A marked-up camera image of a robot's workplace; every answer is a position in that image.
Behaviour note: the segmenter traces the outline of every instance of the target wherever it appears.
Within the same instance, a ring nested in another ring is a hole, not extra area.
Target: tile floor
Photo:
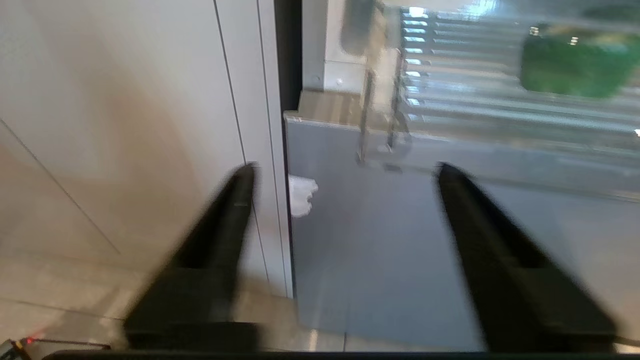
[[[122,318],[130,300],[144,287],[146,277],[132,270],[68,258],[2,251],[0,340],[36,336],[123,346]],[[260,324],[264,350],[434,351],[301,327],[293,300],[253,291],[245,285],[238,291],[234,318]],[[38,360],[63,348],[73,347],[34,344],[28,350]],[[639,349],[620,346],[618,350],[635,353]]]

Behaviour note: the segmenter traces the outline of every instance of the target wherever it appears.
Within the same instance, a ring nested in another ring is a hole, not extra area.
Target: white cabinet
[[[257,2],[234,6],[251,15],[250,28],[227,31],[233,24],[219,24],[210,1],[1,0],[0,117],[55,179],[43,181],[57,182],[103,234],[90,240],[107,249],[102,260],[138,268],[162,261],[245,155],[259,161],[259,228],[251,224],[243,267],[266,282],[277,264],[269,278],[284,295],[281,239],[272,230],[280,219],[265,208],[277,204],[275,182],[284,182],[273,175],[266,80],[246,84],[261,90],[246,95],[260,99],[239,98],[227,61],[238,44],[220,32],[242,31],[260,54]],[[262,73],[262,58],[252,60]],[[252,142],[243,148],[241,138]],[[263,231],[270,243],[260,246]]]

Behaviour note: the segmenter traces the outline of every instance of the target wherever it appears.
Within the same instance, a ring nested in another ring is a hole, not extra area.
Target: cabinet door
[[[0,0],[0,24],[0,117],[124,261],[162,261],[244,161],[214,5]]]
[[[216,9],[220,16],[244,156],[260,167],[260,190],[255,206],[257,230],[252,232],[252,237],[262,244],[264,265],[273,293],[292,296],[287,218],[284,215],[287,208],[286,203],[278,201],[285,199],[286,190],[273,3],[216,1]],[[269,55],[274,57],[271,63]],[[275,78],[269,79],[268,74],[273,72],[276,73]],[[274,88],[269,88],[269,81],[276,84]],[[280,162],[277,162],[278,146]]]

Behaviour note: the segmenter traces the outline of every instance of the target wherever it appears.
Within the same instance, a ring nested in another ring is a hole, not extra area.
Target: green object
[[[605,6],[584,17],[640,24],[640,8]],[[638,34],[539,24],[524,43],[520,83],[530,91],[606,98],[627,82],[639,62]]]

